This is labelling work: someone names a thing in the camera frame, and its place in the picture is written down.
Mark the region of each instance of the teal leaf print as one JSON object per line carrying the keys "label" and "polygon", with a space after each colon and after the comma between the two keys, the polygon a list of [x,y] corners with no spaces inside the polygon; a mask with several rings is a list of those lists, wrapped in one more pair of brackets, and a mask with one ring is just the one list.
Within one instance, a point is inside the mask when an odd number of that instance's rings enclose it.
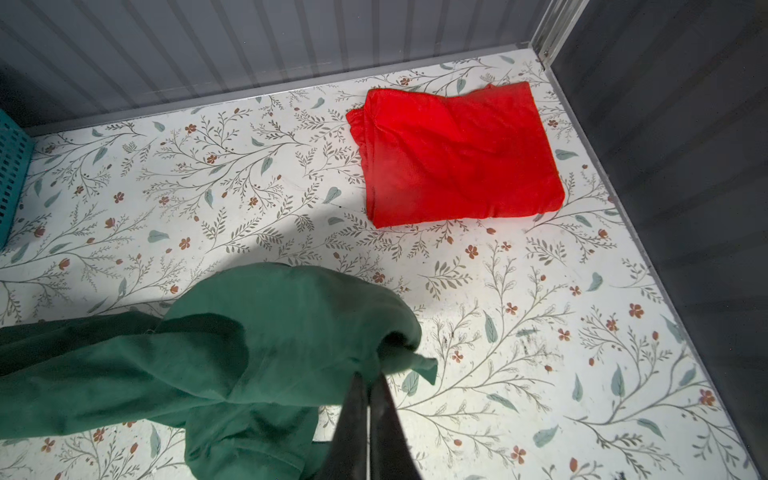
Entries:
{"label": "teal leaf print", "polygon": [[165,240],[167,238],[170,238],[167,233],[158,232],[157,230],[150,230],[149,237],[147,237],[147,241],[149,243],[155,243],[155,242],[159,242],[160,240]]}
{"label": "teal leaf print", "polygon": [[589,220],[587,220],[586,218],[584,218],[581,215],[574,215],[574,219],[576,219],[576,221],[578,223],[582,223],[582,224],[586,225],[587,227],[591,227],[592,226],[592,224],[589,223]]}
{"label": "teal leaf print", "polygon": [[104,302],[106,302],[106,301],[107,301],[106,298],[103,299],[101,302],[97,303],[96,305],[93,305],[90,309],[88,309],[88,311],[86,313],[93,313],[93,312],[95,312],[96,310],[99,309],[99,307],[104,305]]}
{"label": "teal leaf print", "polygon": [[69,244],[70,244],[70,242],[60,243],[56,247],[51,248],[51,251],[49,253],[56,253],[56,252],[58,252],[59,250],[61,250],[62,248],[66,247]]}
{"label": "teal leaf print", "polygon": [[653,423],[649,419],[638,419],[637,424],[641,427],[645,427],[646,429],[651,430],[656,435],[659,435],[662,439],[664,438],[664,435],[661,435],[661,430],[659,430],[659,426]]}
{"label": "teal leaf print", "polygon": [[333,201],[334,198],[337,198],[339,195],[341,195],[341,190],[339,190],[336,187],[331,187],[328,189],[328,194],[326,195],[326,199],[323,200],[324,204],[329,204]]}
{"label": "teal leaf print", "polygon": [[611,379],[611,391],[618,397],[624,396],[624,375],[621,373],[621,367],[616,365],[614,378]]}
{"label": "teal leaf print", "polygon": [[690,370],[685,372],[685,375],[683,375],[683,378],[680,379],[680,383],[678,385],[680,386],[686,386],[696,377],[696,366],[692,366]]}
{"label": "teal leaf print", "polygon": [[104,155],[106,155],[106,154],[107,154],[107,148],[106,147],[99,148],[98,152],[96,152],[96,156],[94,157],[93,165],[96,165],[96,162],[98,162],[99,160],[104,158]]}
{"label": "teal leaf print", "polygon": [[261,164],[261,174],[264,175],[264,172],[269,170],[270,167],[272,167],[272,157],[267,157],[264,159],[264,163]]}
{"label": "teal leaf print", "polygon": [[411,370],[406,379],[403,380],[400,389],[408,394],[408,396],[414,396],[416,389],[419,387],[419,374]]}
{"label": "teal leaf print", "polygon": [[558,425],[555,425],[548,430],[539,430],[536,435],[533,435],[533,443],[537,447],[541,448],[547,445],[554,438],[554,434],[558,432]]}
{"label": "teal leaf print", "polygon": [[667,328],[669,329],[670,333],[674,337],[675,340],[677,340],[678,343],[683,342],[683,333],[680,331],[680,327],[676,324],[672,323],[667,317],[664,315],[661,316],[661,318],[664,319],[665,322],[667,322]]}
{"label": "teal leaf print", "polygon": [[13,257],[11,257],[11,263],[16,263],[19,260],[22,259],[25,253],[27,253],[27,249],[29,248],[29,242],[22,245],[22,248],[18,249],[18,252],[13,254]]}
{"label": "teal leaf print", "polygon": [[53,197],[51,197],[51,198],[47,199],[47,200],[45,201],[45,203],[43,204],[43,206],[45,206],[45,208],[48,208],[48,207],[50,207],[51,205],[53,205],[53,203],[56,201],[56,199],[58,198],[58,196],[59,196],[59,195],[61,195],[61,191],[59,191],[59,192],[58,192],[56,195],[54,195]]}
{"label": "teal leaf print", "polygon": [[578,157],[578,154],[572,151],[560,150],[560,149],[555,150],[554,155],[558,158],[558,160],[567,160],[568,158],[571,158],[571,157]]}
{"label": "teal leaf print", "polygon": [[501,396],[501,395],[499,395],[497,393],[492,393],[491,395],[488,395],[487,397],[488,397],[489,400],[493,400],[494,402],[501,403],[503,406],[507,407],[508,409],[512,409],[512,410],[515,410],[516,412],[518,412],[518,410],[515,408],[515,406],[512,405],[512,402],[510,402],[509,400],[507,400],[506,398],[504,398],[503,396]]}
{"label": "teal leaf print", "polygon": [[592,273],[592,283],[590,283],[589,288],[587,288],[588,292],[594,292],[598,288],[600,288],[600,285],[603,284],[603,277],[600,276],[599,273],[595,272]]}
{"label": "teal leaf print", "polygon": [[149,456],[155,458],[160,454],[160,435],[152,425],[152,435],[149,437]]}
{"label": "teal leaf print", "polygon": [[576,400],[577,402],[581,401],[581,397],[584,396],[584,388],[581,386],[581,381],[578,379],[578,375],[576,375],[576,384],[574,385],[574,392],[571,395],[571,398],[573,400]]}
{"label": "teal leaf print", "polygon": [[488,339],[489,343],[495,343],[498,340],[496,325],[493,324],[493,319],[485,310],[483,310],[483,313],[485,313],[485,338]]}

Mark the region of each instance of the dark gray panel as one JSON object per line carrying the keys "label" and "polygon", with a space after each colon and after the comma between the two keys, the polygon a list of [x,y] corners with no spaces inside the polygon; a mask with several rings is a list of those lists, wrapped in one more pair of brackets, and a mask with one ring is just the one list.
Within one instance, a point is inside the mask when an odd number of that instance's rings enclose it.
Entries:
{"label": "dark gray panel", "polygon": [[24,124],[35,124],[45,118],[74,118],[74,112],[51,96],[45,87],[29,81],[23,73],[4,62],[0,62],[0,85],[8,92],[0,94],[0,108]]}
{"label": "dark gray panel", "polygon": [[591,0],[553,70],[768,468],[768,32],[755,2]]}
{"label": "dark gray panel", "polygon": [[[765,86],[755,81],[756,78],[768,78],[768,35],[765,34],[744,45],[689,95],[682,97],[674,108],[649,125],[634,141],[623,146],[621,152],[615,155],[611,172],[617,190],[637,188],[652,174],[677,161],[678,151],[689,151],[729,128],[750,110],[759,109],[760,98],[755,96],[760,95]],[[729,115],[737,109],[735,116]],[[712,131],[701,134],[708,128]],[[621,161],[634,157],[647,159],[640,172]]]}
{"label": "dark gray panel", "polygon": [[[677,86],[730,43],[749,22],[751,13],[732,4],[714,2],[668,51],[655,58],[654,67],[637,79],[634,88],[621,101],[614,102],[611,111],[598,121],[595,132],[621,139],[668,95],[684,96],[687,92],[677,91]],[[702,35],[701,32],[712,28],[718,28],[720,35]]]}
{"label": "dark gray panel", "polygon": [[[45,60],[81,87],[86,95],[97,98],[95,103],[106,111],[129,108],[125,100],[99,77],[93,69],[79,58],[56,34],[36,18],[20,2],[0,2],[0,19],[8,26],[8,31],[21,36],[33,49],[40,52]],[[19,71],[21,65],[14,65]]]}
{"label": "dark gray panel", "polygon": [[179,5],[179,16],[186,20],[190,28],[185,33],[188,37],[196,38],[195,43],[199,42],[195,49],[202,52],[200,57],[209,66],[219,86],[222,86],[222,91],[225,91],[223,86],[230,91],[257,86],[247,74],[247,67],[240,60],[233,47],[233,40],[227,34],[211,1],[176,0],[176,5]]}
{"label": "dark gray panel", "polygon": [[502,25],[503,15],[507,5],[514,6],[514,0],[485,0],[480,10],[477,28],[469,42],[469,49],[487,48],[499,45],[497,34]]}
{"label": "dark gray panel", "polygon": [[587,73],[581,81],[581,87],[577,87],[579,98],[590,98],[589,110],[585,112],[584,122],[591,125],[589,114],[605,97],[609,88],[630,70],[640,54],[651,46],[656,34],[662,32],[665,24],[685,3],[684,0],[643,3],[634,21],[621,32],[621,36],[605,52],[605,56],[595,69]]}
{"label": "dark gray panel", "polygon": [[346,50],[349,68],[355,70],[371,65],[373,37],[371,29],[371,3],[343,0]]}
{"label": "dark gray panel", "polygon": [[684,308],[702,298],[717,302],[764,294],[762,279],[763,272],[768,270],[768,243],[765,233],[755,237],[758,238],[753,243],[762,245],[678,268],[659,268],[673,301]]}
{"label": "dark gray panel", "polygon": [[379,12],[379,62],[397,63],[403,59],[406,44],[408,0],[385,0]]}
{"label": "dark gray panel", "polygon": [[270,41],[260,27],[261,20],[253,2],[222,2],[222,5],[235,35],[243,43],[246,59],[252,65],[259,83],[266,85],[283,81],[270,50]]}
{"label": "dark gray panel", "polygon": [[[4,98],[16,98],[14,102],[19,105],[22,110],[19,114],[10,114],[17,120],[21,126],[27,126],[35,124],[32,119],[23,118],[24,110],[33,110],[31,107],[31,101],[19,103],[18,98],[25,95],[24,91],[18,90],[15,86],[19,83],[25,83],[27,80],[34,82],[43,91],[46,91],[53,98],[66,99],[60,102],[66,104],[66,108],[74,113],[75,117],[85,117],[99,113],[97,107],[90,103],[88,99],[81,95],[81,93],[73,88],[68,82],[63,81],[55,71],[48,68],[45,63],[39,61],[34,55],[27,51],[23,46],[9,37],[0,25],[0,45],[3,45],[3,57],[5,59],[4,65],[13,71],[19,72],[23,75],[24,79],[16,78],[13,74],[3,79],[0,82],[2,92],[0,97]],[[46,117],[45,121],[53,121],[51,119],[63,119],[65,116],[61,114],[51,114]]]}
{"label": "dark gray panel", "polygon": [[517,44],[549,2],[0,2],[0,105],[35,126]]}
{"label": "dark gray panel", "polygon": [[140,0],[131,3],[199,95],[221,91],[213,73],[166,2]]}
{"label": "dark gray panel", "polygon": [[283,56],[286,72],[290,80],[299,80],[312,76],[310,59],[306,52],[304,38],[301,35],[299,16],[293,2],[264,2],[266,16],[277,41],[277,47]]}
{"label": "dark gray panel", "polygon": [[445,20],[445,30],[442,34],[440,44],[440,53],[445,55],[464,50],[464,43],[467,39],[469,30],[469,21],[475,10],[478,0],[453,0],[448,9],[448,16]]}
{"label": "dark gray panel", "polygon": [[415,2],[413,15],[413,34],[411,39],[411,59],[431,57],[435,52],[435,36],[440,20],[440,2],[429,0]]}
{"label": "dark gray panel", "polygon": [[[766,191],[768,179],[763,177],[678,217],[656,223],[639,232],[643,245],[654,262],[664,262],[765,230],[768,219]],[[631,210],[638,209],[628,207],[627,211],[632,215]]]}
{"label": "dark gray panel", "polygon": [[[759,180],[760,171],[755,170],[755,166],[768,159],[768,137],[763,135],[765,122],[768,122],[768,108],[739,119],[721,135],[694,148],[662,174],[653,176],[642,190],[632,190],[622,196],[628,204],[643,202],[643,209],[633,217],[635,227],[642,231],[685,213],[694,205],[691,203],[694,197],[705,190],[717,195],[733,188],[728,186],[729,181],[744,185],[744,180]],[[720,161],[723,158],[731,161]],[[739,180],[743,172],[750,172],[748,178]]]}
{"label": "dark gray panel", "polygon": [[[303,2],[306,6],[307,18],[312,19],[308,23],[317,56],[318,72],[332,74],[344,71],[334,5],[339,0],[303,0]],[[343,28],[343,34],[346,37],[346,23],[343,24]]]}

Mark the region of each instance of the cloth fold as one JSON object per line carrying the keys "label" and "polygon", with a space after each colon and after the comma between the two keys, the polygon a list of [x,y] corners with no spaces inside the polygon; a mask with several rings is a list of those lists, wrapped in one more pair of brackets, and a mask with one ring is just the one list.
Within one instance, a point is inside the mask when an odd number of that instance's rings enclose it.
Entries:
{"label": "cloth fold", "polygon": [[527,217],[565,198],[527,82],[461,97],[386,88],[346,115],[374,226]]}
{"label": "cloth fold", "polygon": [[164,319],[139,312],[0,329],[0,439],[67,435],[149,418],[187,430],[205,479],[299,480],[322,465],[322,405],[355,372],[437,362],[413,351],[421,328],[390,290],[316,266],[226,270]]}

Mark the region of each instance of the red flower pattern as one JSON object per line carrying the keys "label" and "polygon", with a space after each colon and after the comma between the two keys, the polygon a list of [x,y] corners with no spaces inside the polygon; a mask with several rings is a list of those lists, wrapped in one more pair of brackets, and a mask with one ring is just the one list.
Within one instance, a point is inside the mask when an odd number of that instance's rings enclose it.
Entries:
{"label": "red flower pattern", "polygon": [[636,316],[637,318],[641,318],[645,312],[643,311],[643,307],[636,303],[630,303],[629,304],[629,316]]}
{"label": "red flower pattern", "polygon": [[470,260],[478,256],[478,248],[474,245],[470,245],[469,247],[465,248],[464,251],[469,254]]}
{"label": "red flower pattern", "polygon": [[701,393],[701,398],[699,399],[701,405],[714,406],[715,396],[712,394],[712,390],[701,389],[699,393]]}
{"label": "red flower pattern", "polygon": [[525,459],[523,456],[525,455],[525,450],[518,448],[517,445],[512,449],[512,454],[510,455],[512,457],[512,461],[517,461],[520,465],[525,463]]}
{"label": "red flower pattern", "polygon": [[56,443],[55,440],[45,439],[45,445],[43,445],[43,448],[41,448],[40,451],[45,453],[51,453],[51,449],[53,448],[53,445],[55,443]]}

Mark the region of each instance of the leaf pattern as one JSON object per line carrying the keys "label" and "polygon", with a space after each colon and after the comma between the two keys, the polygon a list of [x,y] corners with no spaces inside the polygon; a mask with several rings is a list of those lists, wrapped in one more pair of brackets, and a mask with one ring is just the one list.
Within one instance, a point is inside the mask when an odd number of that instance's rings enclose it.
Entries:
{"label": "leaf pattern", "polygon": [[[374,228],[345,113],[370,88],[516,81],[531,85],[564,206]],[[435,385],[389,381],[424,478],[757,478],[530,50],[35,140],[0,253],[0,326],[162,316],[234,263],[321,265],[391,289],[421,323]],[[319,409],[317,440],[338,416]],[[147,420],[0,445],[0,478],[193,478],[184,430]]]}

